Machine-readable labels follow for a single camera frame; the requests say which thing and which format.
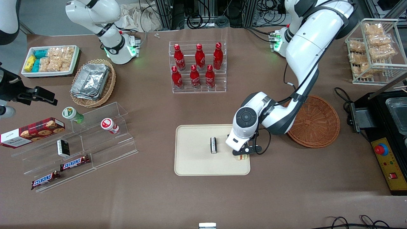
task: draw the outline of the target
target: clear acrylic display stand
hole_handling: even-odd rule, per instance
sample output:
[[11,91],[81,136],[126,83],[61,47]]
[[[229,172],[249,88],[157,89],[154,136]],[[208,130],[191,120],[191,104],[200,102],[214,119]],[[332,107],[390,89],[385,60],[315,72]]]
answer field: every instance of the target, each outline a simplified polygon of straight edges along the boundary
[[[133,136],[127,130],[124,115],[127,112],[117,102],[83,114],[80,124],[72,122],[72,132],[60,135],[55,141],[48,141],[29,151],[23,159],[24,174],[37,180],[51,172],[60,170],[60,165],[88,155],[90,163],[82,164],[60,172],[61,177],[37,187],[36,192],[44,192],[75,178],[90,173],[105,165],[137,153]],[[111,118],[120,130],[111,134],[100,126],[104,118]],[[68,142],[70,157],[63,158],[57,153],[57,140]]]
[[[215,45],[217,42],[222,43],[222,51],[223,51],[223,63],[222,67],[219,70],[213,69],[215,72],[215,87],[212,89],[208,89],[205,83],[205,70],[199,71],[199,81],[201,82],[201,87],[199,89],[194,89],[192,87],[191,78],[189,74],[191,73],[191,65],[195,63],[195,52],[197,51],[196,45],[202,44],[202,51],[205,53],[205,64],[213,64],[213,52],[215,51]],[[226,40],[219,40],[219,41],[177,41],[177,42],[170,42],[169,44],[169,60],[170,60],[170,79],[171,79],[171,67],[175,66],[174,60],[174,44],[179,44],[182,53],[184,54],[186,68],[184,71],[180,71],[182,76],[182,82],[184,83],[184,88],[182,90],[175,89],[174,83],[171,80],[171,86],[173,89],[174,94],[182,94],[182,93],[220,93],[226,92],[226,60],[227,60],[227,52],[226,52]]]

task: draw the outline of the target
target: coca-cola bottle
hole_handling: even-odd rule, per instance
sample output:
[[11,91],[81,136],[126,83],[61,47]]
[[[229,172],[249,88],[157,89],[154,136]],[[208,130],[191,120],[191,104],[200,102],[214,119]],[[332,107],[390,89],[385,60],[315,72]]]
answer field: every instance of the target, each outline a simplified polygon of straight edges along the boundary
[[205,74],[206,86],[208,87],[208,89],[212,89],[215,87],[215,73],[213,72],[213,67],[210,64],[208,64],[208,67],[206,69],[207,69]]
[[185,70],[185,58],[184,54],[181,51],[181,48],[179,47],[179,44],[174,44],[174,59],[175,59],[175,64],[177,65],[178,69],[180,71]]
[[199,81],[199,72],[197,71],[197,66],[194,64],[191,66],[191,74],[189,74],[189,77],[191,77],[192,87],[194,89],[199,89],[201,87],[201,82]]
[[213,67],[216,70],[221,69],[223,61],[222,44],[220,42],[216,43],[215,51],[213,52]]
[[195,62],[197,63],[198,71],[205,69],[205,54],[202,51],[202,44],[197,44],[197,52],[195,53]]
[[184,88],[184,85],[183,85],[183,83],[182,83],[181,74],[178,72],[177,67],[176,67],[176,66],[173,66],[173,67],[171,68],[171,71],[173,72],[173,74],[172,74],[171,77],[172,77],[172,79],[173,79],[175,89],[177,89],[177,90],[182,90],[182,89]]

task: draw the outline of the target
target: white tray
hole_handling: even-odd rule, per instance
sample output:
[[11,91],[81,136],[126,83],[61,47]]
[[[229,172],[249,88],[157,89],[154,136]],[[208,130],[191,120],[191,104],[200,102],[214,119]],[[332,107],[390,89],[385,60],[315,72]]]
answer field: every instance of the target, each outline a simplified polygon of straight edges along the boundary
[[[52,47],[62,48],[64,46],[73,46],[75,47],[74,55],[72,57],[71,66],[69,67],[68,71],[62,72],[37,72],[37,73],[29,73],[24,70],[24,65],[27,63],[28,58],[34,54],[34,51],[42,50],[42,49],[49,49]],[[27,78],[45,78],[45,77],[60,77],[64,75],[70,75],[74,72],[76,61],[79,55],[79,47],[76,45],[61,45],[61,46],[43,46],[43,47],[32,47],[28,50],[27,57],[24,61],[23,68],[21,69],[21,74]]]
[[[231,129],[231,124],[178,126],[175,134],[175,173],[178,176],[247,175],[250,158],[239,161],[225,143]],[[216,154],[210,153],[211,137],[216,137]]]

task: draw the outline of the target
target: table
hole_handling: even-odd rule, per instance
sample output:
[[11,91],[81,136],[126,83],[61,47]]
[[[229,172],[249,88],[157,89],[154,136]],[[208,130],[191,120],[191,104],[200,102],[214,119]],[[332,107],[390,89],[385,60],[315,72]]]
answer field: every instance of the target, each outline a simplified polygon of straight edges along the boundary
[[[219,228],[289,228],[328,226],[329,216],[360,223],[359,215],[406,226],[407,198],[390,196],[370,144],[346,124],[343,101],[333,88],[353,100],[375,86],[353,85],[344,40],[335,41],[319,64],[311,94],[337,111],[341,131],[322,149],[304,148],[287,135],[273,136],[269,150],[251,157],[246,176],[177,176],[174,173],[175,129],[187,124],[226,124],[247,95],[263,91],[275,100],[292,87],[282,81],[286,61],[244,29],[202,29],[149,33],[140,58],[114,65],[117,82],[106,103],[119,102],[128,112],[130,134],[139,153],[70,181],[43,194],[30,191],[22,162],[1,148],[0,227],[4,228],[197,228],[216,222]],[[228,43],[228,91],[221,94],[174,95],[168,70],[168,42],[219,40]],[[94,35],[45,37],[28,35],[28,46],[78,45],[79,60],[104,58]],[[61,117],[66,106],[80,113],[69,96],[72,78],[23,79],[27,86],[55,92],[58,106],[11,103],[13,118],[1,119],[1,131]],[[287,81],[296,82],[290,69]],[[268,135],[258,138],[265,145]]]

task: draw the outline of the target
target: round wicker basket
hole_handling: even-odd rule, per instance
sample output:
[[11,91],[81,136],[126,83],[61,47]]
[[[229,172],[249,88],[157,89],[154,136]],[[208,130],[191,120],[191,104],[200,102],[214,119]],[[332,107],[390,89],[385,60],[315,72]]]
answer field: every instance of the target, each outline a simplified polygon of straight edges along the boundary
[[310,95],[300,108],[288,135],[303,146],[322,148],[335,141],[339,130],[335,109],[324,99]]
[[[100,99],[98,100],[90,100],[90,99],[80,99],[76,98],[71,94],[71,98],[74,101],[74,103],[88,107],[88,108],[93,108],[93,107],[98,107],[104,104],[110,97],[110,95],[113,92],[114,84],[116,83],[116,73],[114,72],[113,66],[111,63],[104,59],[94,59],[89,61],[87,64],[104,64],[110,68],[109,74],[108,74],[108,79],[106,81],[105,88],[103,89],[103,93]],[[77,71],[75,78],[72,82],[72,85],[75,83],[79,72],[82,70],[83,66]]]

